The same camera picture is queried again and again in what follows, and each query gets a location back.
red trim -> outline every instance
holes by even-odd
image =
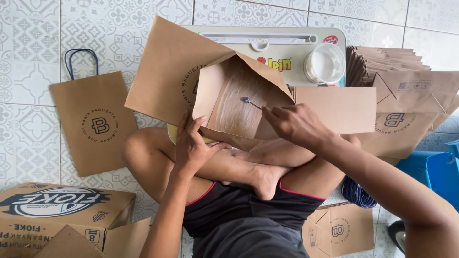
[[[307,195],[307,194],[303,194],[303,193],[298,193],[298,192],[286,190],[286,189],[282,188],[282,178],[280,179],[279,188],[281,190],[284,190],[284,191],[289,192],[289,193],[295,193],[295,194],[299,194],[299,195],[304,195],[304,196],[307,196],[307,197],[312,197],[312,198],[316,198],[316,199],[320,199],[320,200],[326,200],[327,199],[327,198],[320,198],[320,197],[316,197],[316,196],[312,196],[312,195]]]
[[[213,182],[212,186],[209,188],[209,190],[207,190],[207,192],[206,192],[205,194],[203,194],[201,197],[197,198],[196,200],[194,200],[194,201],[188,203],[187,205],[185,205],[185,207],[188,206],[188,205],[190,205],[190,204],[193,204],[193,203],[199,201],[201,198],[203,198],[204,196],[206,196],[206,194],[208,194],[208,193],[210,192],[210,190],[212,190],[212,188],[213,188],[214,185],[215,185],[215,181]]]

stack of paper bags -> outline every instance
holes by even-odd
[[[362,148],[395,165],[459,107],[459,71],[433,72],[411,49],[347,48],[346,86],[376,88],[373,133]]]

black shorts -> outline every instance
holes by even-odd
[[[282,189],[282,179],[271,201],[250,189],[213,183],[201,197],[185,207],[183,226],[191,237],[205,237],[216,226],[241,218],[269,218],[284,227],[301,230],[304,221],[325,199]]]

brush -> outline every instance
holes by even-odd
[[[245,102],[245,103],[250,103],[250,104],[254,105],[254,106],[255,106],[256,108],[258,108],[259,110],[262,110],[261,107],[259,107],[259,106],[255,105],[255,104],[253,104],[252,101],[250,101],[248,97],[242,97],[241,100],[242,100],[243,102]]]

hand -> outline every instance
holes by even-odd
[[[183,170],[194,175],[217,151],[231,149],[231,145],[226,142],[219,142],[210,147],[207,146],[198,133],[199,127],[206,121],[207,117],[196,118],[189,127],[186,127],[189,116],[190,112],[185,111],[178,126],[175,166],[186,168]]]
[[[305,104],[263,107],[263,115],[279,137],[315,152],[320,145],[334,134]]]

